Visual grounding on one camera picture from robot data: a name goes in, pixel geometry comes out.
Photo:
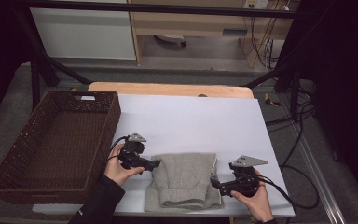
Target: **black handheld controller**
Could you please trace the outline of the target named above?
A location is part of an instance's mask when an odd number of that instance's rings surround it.
[[[144,167],[146,171],[153,171],[155,167],[159,167],[160,161],[149,161],[140,157],[140,154],[142,154],[145,149],[142,141],[145,140],[137,133],[134,133],[131,138],[126,139],[123,148],[118,154],[118,159],[122,161],[122,167],[125,169],[130,169],[131,167]]]
[[[226,183],[220,183],[211,178],[211,184],[214,188],[220,190],[222,196],[231,196],[231,191],[235,190],[246,197],[253,197],[258,190],[259,180],[254,166],[267,164],[267,161],[260,159],[240,156],[234,162],[230,162],[229,168],[233,171],[235,180]]]
[[[252,197],[258,190],[258,178],[253,166],[251,167],[236,167],[229,164],[229,168],[233,170],[235,180],[226,183],[220,183],[218,180],[211,179],[211,184],[214,188],[220,190],[222,196],[231,196],[231,191],[235,190],[246,197]]]

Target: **black metal pole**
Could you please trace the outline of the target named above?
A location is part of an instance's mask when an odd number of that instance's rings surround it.
[[[265,74],[264,76],[254,80],[254,81],[249,82],[248,84],[240,85],[240,87],[247,87],[249,89],[252,89],[252,88],[256,87],[257,85],[259,85],[260,83],[263,83],[272,77],[278,77],[281,73],[287,71],[287,69],[289,67],[290,67],[289,64],[287,64],[287,63],[283,64],[282,66],[276,68],[273,71],[270,71],[269,73]]]
[[[33,60],[36,60],[38,63],[38,71],[40,71],[48,86],[57,86],[60,80],[54,70],[43,60],[41,55],[41,52],[44,52],[43,47],[41,47],[39,40],[35,37],[27,19],[23,15],[23,11],[19,8],[13,8],[12,13],[30,43],[30,54],[33,56]]]
[[[295,122],[298,122],[297,109],[298,109],[298,92],[299,92],[300,74],[298,68],[295,68],[295,72],[292,79],[292,97],[290,101],[290,114]]]
[[[92,83],[92,81],[82,77],[78,73],[76,73],[76,72],[72,71],[71,69],[67,68],[65,65],[55,61],[54,59],[49,57],[46,53],[43,53],[43,56],[52,66],[54,66],[54,67],[58,68],[59,70],[63,71],[69,77],[72,77],[72,78],[76,79],[77,81],[81,82],[82,84],[89,85],[89,84]]]
[[[40,79],[36,59],[31,60],[32,109],[40,102]]]
[[[49,1],[49,0],[16,0],[16,5],[23,7],[95,10],[95,11],[130,11],[130,12],[155,12],[175,14],[199,14],[218,16],[262,17],[299,19],[317,16],[312,12],[297,12],[286,10],[262,10],[231,7],[193,7],[193,6],[169,6],[149,4],[122,4],[122,3],[96,3],[74,1]]]

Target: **gray floor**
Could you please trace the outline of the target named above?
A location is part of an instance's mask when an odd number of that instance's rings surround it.
[[[172,43],[162,42],[153,36],[147,39],[144,49],[144,63],[125,66],[107,66],[104,68],[78,66],[74,68],[79,74],[95,81],[117,82],[154,82],[154,83],[179,83],[179,84],[206,84],[238,86],[248,83],[267,72],[265,68],[250,69],[241,54],[238,39],[235,38],[188,38],[185,48]],[[60,89],[69,90],[72,87],[86,89],[87,86],[74,82],[71,78],[60,75],[62,83]],[[269,80],[261,86],[253,89],[255,98],[259,99],[260,107],[265,121],[279,119],[286,115],[283,106],[266,105],[265,93],[271,100],[282,103],[286,94],[278,95],[273,90],[274,80]],[[12,81],[7,95],[0,105],[0,161],[6,151],[13,144],[20,133],[21,128],[31,113],[31,81],[29,69],[19,69]],[[306,102],[307,96],[300,97],[301,102]],[[268,127],[269,130],[280,127]],[[286,158],[289,150],[296,141],[296,134],[291,126],[270,134],[271,143],[279,163]],[[358,223],[358,184],[351,171],[344,163],[333,160],[332,151],[325,138],[317,118],[309,117],[304,120],[304,134],[312,154],[323,171],[325,180],[333,192],[337,205],[345,218],[346,223]],[[302,172],[309,174],[304,162],[304,156],[300,148],[297,148],[290,165]],[[300,204],[311,204],[315,199],[315,193],[310,183],[301,175],[290,170],[283,171],[286,186],[293,194],[293,199]],[[25,218],[39,220],[60,220],[63,223],[67,216],[44,216],[33,213],[31,205],[12,205],[0,201],[0,217]],[[324,205],[319,205],[312,210],[297,209],[296,217],[292,223],[331,223]],[[249,220],[235,219],[235,223],[250,223]]]

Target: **controller cable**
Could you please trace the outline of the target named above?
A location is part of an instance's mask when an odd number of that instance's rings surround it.
[[[300,172],[299,170],[297,170],[297,168],[295,168],[295,167],[288,166],[288,165],[286,165],[286,167],[289,168],[289,169],[293,169],[293,170],[295,170],[295,171],[301,173],[301,172]],[[313,184],[313,182],[311,181],[311,179],[310,179],[309,177],[307,177],[306,175],[304,175],[303,173],[301,173],[301,174],[302,174],[303,176],[305,176],[305,177],[309,180],[309,182],[312,184],[313,188],[314,188],[315,191],[317,192],[316,186]],[[287,195],[287,193],[284,192],[284,190],[283,190],[281,187],[279,187],[278,185],[276,185],[276,184],[275,184],[271,179],[269,179],[268,177],[263,176],[263,175],[258,175],[258,176],[257,176],[257,179],[258,179],[259,181],[261,181],[261,182],[264,182],[264,183],[266,183],[266,184],[271,185],[271,186],[274,187],[277,191],[279,191],[280,194],[294,207],[295,210],[296,210],[298,207],[299,207],[299,208],[302,208],[302,209],[314,209],[314,208],[315,208],[316,206],[318,206],[318,204],[319,204],[319,201],[320,201],[319,196],[318,196],[319,194],[317,194],[316,202],[315,202],[313,205],[311,205],[311,206],[301,205],[301,204],[299,204],[299,203],[294,202],[294,201],[289,197],[289,195]]]
[[[113,148],[115,148],[115,146],[117,145],[117,143],[118,143],[119,141],[121,141],[121,140],[128,140],[129,138],[130,138],[129,135],[128,135],[128,136],[119,137],[118,140],[116,140],[116,141],[110,146],[110,150],[112,151]],[[118,156],[118,154],[117,154],[116,156],[111,156],[111,157],[109,157],[106,161],[109,161],[109,160],[111,160],[111,159],[113,159],[114,157],[117,157],[117,156]]]
[[[297,137],[297,140],[295,142],[295,144],[292,146],[292,149],[290,150],[288,156],[286,157],[285,161],[283,162],[282,165],[280,165],[280,168],[281,168],[281,172],[283,172],[283,169],[284,168],[289,168],[293,171],[296,171],[298,172],[299,174],[303,175],[312,185],[315,193],[316,193],[316,200],[315,200],[315,203],[311,206],[306,206],[306,205],[301,205],[301,204],[298,204],[298,203],[295,203],[293,202],[296,207],[299,207],[299,208],[302,208],[302,209],[314,209],[318,206],[319,204],[319,201],[320,201],[320,198],[319,198],[319,191],[318,189],[316,188],[315,184],[313,183],[313,181],[307,176],[305,175],[304,173],[302,173],[300,170],[298,170],[297,168],[293,167],[293,166],[289,166],[287,165],[287,162],[289,161],[289,159],[292,157],[292,154],[294,153],[295,149],[296,149],[296,146],[298,145],[298,142],[300,141],[301,139],[301,135],[303,133],[303,115],[304,115],[304,110],[305,108],[307,107],[307,105],[311,105],[311,103],[305,103],[303,104],[303,107],[301,108],[301,112],[299,113],[300,115],[300,119],[299,119],[299,126],[300,126],[300,131],[298,133],[298,137]]]

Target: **sweater sleeve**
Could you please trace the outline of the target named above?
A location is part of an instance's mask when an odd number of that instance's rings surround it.
[[[125,191],[121,186],[103,175],[86,203],[68,224],[111,223],[116,206],[124,194]]]

